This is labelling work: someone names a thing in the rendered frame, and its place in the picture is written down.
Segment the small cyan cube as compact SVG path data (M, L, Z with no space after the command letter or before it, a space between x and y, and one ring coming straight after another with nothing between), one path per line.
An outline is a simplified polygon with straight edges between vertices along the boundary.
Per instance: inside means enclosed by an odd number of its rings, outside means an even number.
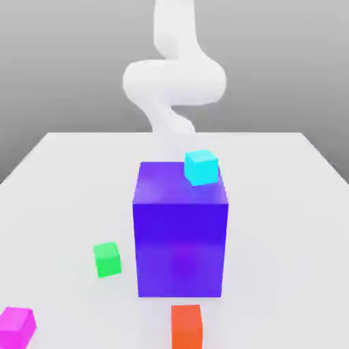
M191 151L185 154L184 174L193 186L216 183L218 170L218 158L209 150Z

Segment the small green cube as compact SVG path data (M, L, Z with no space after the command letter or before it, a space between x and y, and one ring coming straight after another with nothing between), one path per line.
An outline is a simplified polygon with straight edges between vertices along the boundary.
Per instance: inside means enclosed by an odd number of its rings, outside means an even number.
M93 253L99 278L121 273L121 257L115 242L94 245Z

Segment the small orange cube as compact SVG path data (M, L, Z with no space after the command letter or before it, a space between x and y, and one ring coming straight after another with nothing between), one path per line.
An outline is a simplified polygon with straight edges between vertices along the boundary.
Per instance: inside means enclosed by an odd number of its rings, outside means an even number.
M171 306L171 349L202 349L203 323L199 305Z

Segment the small magenta cube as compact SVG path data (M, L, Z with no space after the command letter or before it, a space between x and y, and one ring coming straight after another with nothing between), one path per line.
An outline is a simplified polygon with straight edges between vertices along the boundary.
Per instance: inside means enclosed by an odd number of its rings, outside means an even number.
M0 349L27 349L36 328L32 309L6 307L0 315Z

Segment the large purple box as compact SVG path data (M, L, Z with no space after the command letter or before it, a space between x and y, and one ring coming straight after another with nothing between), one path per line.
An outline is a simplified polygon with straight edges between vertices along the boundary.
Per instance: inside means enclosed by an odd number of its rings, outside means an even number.
M220 297L224 182L193 186L182 162L141 162L132 202L140 297Z

